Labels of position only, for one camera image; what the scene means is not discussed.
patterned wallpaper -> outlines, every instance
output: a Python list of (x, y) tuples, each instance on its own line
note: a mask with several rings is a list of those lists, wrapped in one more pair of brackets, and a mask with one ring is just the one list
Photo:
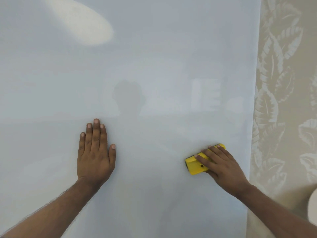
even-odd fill
[[(307, 218), (317, 188), (317, 0), (262, 0), (250, 181)], [(248, 212), (247, 238), (274, 237)]]

